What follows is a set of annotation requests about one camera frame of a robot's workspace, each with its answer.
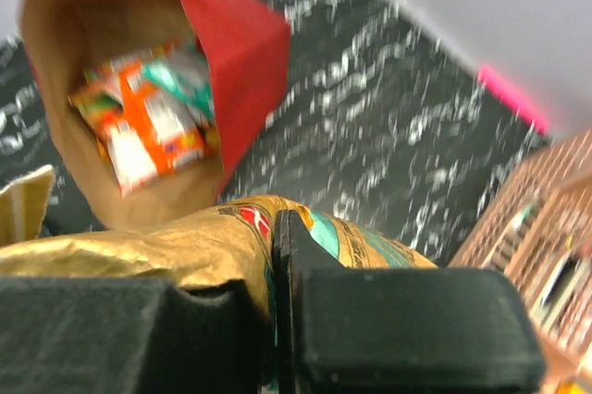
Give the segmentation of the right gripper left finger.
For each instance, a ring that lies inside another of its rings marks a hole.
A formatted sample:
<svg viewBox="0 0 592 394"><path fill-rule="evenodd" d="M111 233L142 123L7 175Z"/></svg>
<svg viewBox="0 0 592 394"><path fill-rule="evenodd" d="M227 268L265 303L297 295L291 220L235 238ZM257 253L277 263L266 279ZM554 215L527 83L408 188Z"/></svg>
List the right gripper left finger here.
<svg viewBox="0 0 592 394"><path fill-rule="evenodd" d="M5 393L255 393L257 321L236 286L3 277Z"/></svg>

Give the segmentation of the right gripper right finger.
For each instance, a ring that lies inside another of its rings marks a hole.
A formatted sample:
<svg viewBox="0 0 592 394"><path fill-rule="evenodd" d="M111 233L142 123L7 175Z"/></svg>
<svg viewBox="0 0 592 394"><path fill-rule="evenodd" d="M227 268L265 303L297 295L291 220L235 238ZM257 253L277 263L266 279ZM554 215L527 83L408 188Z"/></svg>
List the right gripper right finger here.
<svg viewBox="0 0 592 394"><path fill-rule="evenodd" d="M283 210L273 241L282 393L534 393L546 361L517 290L478 268L352 269Z"/></svg>

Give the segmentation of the red paper bag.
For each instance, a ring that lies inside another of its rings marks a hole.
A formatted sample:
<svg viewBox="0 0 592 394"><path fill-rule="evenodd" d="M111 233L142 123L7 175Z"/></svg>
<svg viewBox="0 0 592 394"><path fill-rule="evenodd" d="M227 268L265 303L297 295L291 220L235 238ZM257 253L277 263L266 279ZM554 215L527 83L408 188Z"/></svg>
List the red paper bag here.
<svg viewBox="0 0 592 394"><path fill-rule="evenodd" d="M107 228L211 206L286 90L290 27L260 0L23 0L20 32Z"/></svg>

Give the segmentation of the gold snack bag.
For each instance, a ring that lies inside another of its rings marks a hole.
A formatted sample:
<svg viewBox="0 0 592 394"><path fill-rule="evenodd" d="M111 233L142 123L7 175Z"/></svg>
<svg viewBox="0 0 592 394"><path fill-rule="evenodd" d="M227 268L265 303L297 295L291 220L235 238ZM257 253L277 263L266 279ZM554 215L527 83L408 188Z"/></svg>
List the gold snack bag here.
<svg viewBox="0 0 592 394"><path fill-rule="evenodd" d="M27 277L168 277L183 289L245 284L257 311L276 321L272 245L282 211L293 211L314 245L350 268L429 268L397 240L276 195L254 195L160 227L61 235L42 240L55 182L49 165L1 189L1 272Z"/></svg>

